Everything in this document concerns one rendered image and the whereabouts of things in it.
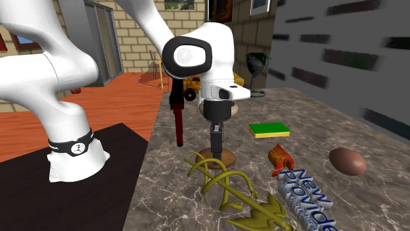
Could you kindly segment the blue and white letter sign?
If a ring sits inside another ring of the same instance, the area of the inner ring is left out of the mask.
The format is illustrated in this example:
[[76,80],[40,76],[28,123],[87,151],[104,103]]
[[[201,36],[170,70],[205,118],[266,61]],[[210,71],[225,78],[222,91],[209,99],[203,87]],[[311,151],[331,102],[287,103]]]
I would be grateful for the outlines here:
[[339,231],[336,221],[324,210],[331,210],[333,201],[327,199],[305,169],[282,171],[277,174],[279,193],[305,231]]

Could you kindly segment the dark robot stand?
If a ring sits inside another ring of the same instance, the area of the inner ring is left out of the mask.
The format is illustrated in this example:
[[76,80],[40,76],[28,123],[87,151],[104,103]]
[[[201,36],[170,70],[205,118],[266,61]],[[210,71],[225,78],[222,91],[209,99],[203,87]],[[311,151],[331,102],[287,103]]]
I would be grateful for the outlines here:
[[123,123],[95,136],[110,159],[79,182],[49,182],[44,148],[0,163],[0,231],[122,231],[148,141]]

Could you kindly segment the green landscape wall picture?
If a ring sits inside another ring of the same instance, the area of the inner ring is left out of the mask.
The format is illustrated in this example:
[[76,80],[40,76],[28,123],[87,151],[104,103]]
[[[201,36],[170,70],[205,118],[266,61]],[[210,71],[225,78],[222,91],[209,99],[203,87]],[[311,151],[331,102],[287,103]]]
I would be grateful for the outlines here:
[[167,10],[194,10],[194,0],[164,0]]

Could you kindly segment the dark orange wall picture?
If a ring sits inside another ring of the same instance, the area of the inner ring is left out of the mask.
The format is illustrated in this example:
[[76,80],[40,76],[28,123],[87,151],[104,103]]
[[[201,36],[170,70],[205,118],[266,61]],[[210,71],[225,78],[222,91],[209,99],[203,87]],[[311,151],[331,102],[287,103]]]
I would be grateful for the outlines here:
[[208,0],[208,21],[232,21],[233,0]]

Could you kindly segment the red framed window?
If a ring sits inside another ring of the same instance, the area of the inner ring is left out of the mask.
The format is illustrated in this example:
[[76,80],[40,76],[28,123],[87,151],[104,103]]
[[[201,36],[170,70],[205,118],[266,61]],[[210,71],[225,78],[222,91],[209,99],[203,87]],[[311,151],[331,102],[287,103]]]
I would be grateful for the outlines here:
[[[35,50],[41,49],[39,44],[34,41],[17,36],[13,33],[10,33],[10,36],[18,52],[32,50],[32,49],[35,49]],[[0,34],[0,51],[8,51],[7,46],[5,44],[5,40],[3,39],[1,34]]]

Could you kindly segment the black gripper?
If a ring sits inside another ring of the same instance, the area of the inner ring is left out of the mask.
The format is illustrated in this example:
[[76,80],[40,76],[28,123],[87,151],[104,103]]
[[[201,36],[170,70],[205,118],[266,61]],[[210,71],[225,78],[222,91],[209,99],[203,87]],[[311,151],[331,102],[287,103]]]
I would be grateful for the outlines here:
[[231,117],[232,101],[211,101],[205,100],[203,103],[203,116],[213,122],[210,127],[211,152],[213,158],[221,160],[223,150],[223,123]]

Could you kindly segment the black and dark red tool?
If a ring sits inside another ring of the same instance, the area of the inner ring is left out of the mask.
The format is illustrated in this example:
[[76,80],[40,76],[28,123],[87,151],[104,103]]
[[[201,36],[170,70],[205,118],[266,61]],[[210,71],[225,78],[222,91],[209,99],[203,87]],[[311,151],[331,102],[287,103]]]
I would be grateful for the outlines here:
[[183,117],[182,110],[184,109],[183,96],[183,80],[173,78],[172,88],[169,97],[170,109],[173,110],[175,116],[175,132],[177,146],[183,145]]

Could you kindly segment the white framed wall picture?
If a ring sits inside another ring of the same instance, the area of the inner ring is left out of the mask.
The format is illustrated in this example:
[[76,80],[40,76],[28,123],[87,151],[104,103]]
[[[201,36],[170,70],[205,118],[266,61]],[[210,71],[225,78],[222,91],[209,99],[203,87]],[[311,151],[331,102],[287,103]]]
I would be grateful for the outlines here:
[[251,0],[250,16],[269,12],[271,0]]

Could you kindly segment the yellow toy truck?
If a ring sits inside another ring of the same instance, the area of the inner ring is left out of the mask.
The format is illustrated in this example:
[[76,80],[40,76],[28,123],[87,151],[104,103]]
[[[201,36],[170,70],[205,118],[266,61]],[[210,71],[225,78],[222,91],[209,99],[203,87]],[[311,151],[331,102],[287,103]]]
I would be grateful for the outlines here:
[[[234,82],[237,85],[244,86],[244,80],[242,77],[233,73],[234,75]],[[183,80],[183,95],[185,100],[193,101],[200,90],[200,76],[193,75],[192,77],[186,78]]]

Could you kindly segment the golden anchor figure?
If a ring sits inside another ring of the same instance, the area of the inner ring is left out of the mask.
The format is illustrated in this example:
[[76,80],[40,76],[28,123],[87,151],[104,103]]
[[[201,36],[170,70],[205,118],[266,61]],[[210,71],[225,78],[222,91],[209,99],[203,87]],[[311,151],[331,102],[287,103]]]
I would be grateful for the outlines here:
[[[239,217],[233,220],[228,220],[228,223],[241,227],[247,231],[277,231],[282,228],[284,231],[297,231],[293,225],[287,223],[284,218],[287,217],[287,212],[280,201],[273,195],[267,195],[267,201],[257,203],[258,194],[252,187],[249,177],[242,171],[228,170],[222,161],[216,158],[205,158],[202,154],[196,153],[200,161],[193,163],[186,159],[185,161],[191,165],[188,176],[191,176],[194,171],[200,171],[204,175],[204,184],[201,193],[205,194],[212,186],[218,184],[223,188],[223,199],[219,206],[220,211],[228,208],[242,210],[243,205],[239,202],[229,201],[229,195],[234,195],[236,198],[251,207],[249,217]],[[238,190],[230,186],[230,176],[239,175],[247,184],[250,192],[250,197],[245,196]]]

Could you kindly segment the orange red brush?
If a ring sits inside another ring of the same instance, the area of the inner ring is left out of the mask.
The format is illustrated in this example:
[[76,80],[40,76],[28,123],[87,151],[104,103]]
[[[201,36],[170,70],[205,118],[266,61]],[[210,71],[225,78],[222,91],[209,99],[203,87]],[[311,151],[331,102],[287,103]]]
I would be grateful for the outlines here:
[[268,159],[274,166],[272,177],[276,177],[283,170],[284,166],[291,171],[294,169],[293,158],[279,143],[268,152]]

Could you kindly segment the grey sliding glass door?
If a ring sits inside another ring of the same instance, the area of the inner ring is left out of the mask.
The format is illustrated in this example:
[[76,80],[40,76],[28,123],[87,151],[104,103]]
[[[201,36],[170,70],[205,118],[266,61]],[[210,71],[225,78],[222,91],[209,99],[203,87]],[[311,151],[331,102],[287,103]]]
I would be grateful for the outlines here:
[[113,9],[92,0],[58,0],[71,42],[90,55],[99,76],[90,87],[103,87],[123,74]]

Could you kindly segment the green and yellow sponge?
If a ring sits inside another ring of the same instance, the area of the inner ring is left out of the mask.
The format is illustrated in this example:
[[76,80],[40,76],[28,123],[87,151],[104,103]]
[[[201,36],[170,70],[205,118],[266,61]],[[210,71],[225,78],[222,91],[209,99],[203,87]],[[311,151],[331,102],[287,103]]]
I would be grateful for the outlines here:
[[290,129],[283,123],[253,123],[248,126],[254,138],[288,137]]

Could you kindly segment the brown egg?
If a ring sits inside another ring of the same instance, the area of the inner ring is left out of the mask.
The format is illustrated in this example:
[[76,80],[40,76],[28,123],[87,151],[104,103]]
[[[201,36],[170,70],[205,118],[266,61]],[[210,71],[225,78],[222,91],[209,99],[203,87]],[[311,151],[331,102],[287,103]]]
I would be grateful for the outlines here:
[[330,151],[329,161],[336,170],[349,176],[361,175],[367,169],[363,157],[347,148],[337,148]]

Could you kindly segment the black goblet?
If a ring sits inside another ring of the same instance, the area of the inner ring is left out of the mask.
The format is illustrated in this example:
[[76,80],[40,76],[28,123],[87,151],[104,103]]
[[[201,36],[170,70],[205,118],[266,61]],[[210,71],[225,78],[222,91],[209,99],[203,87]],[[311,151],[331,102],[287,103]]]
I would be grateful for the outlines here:
[[254,89],[254,83],[260,74],[265,70],[269,59],[270,57],[262,52],[250,52],[245,54],[247,68],[252,76],[249,86],[252,98],[261,98],[265,96],[265,92],[263,90]]

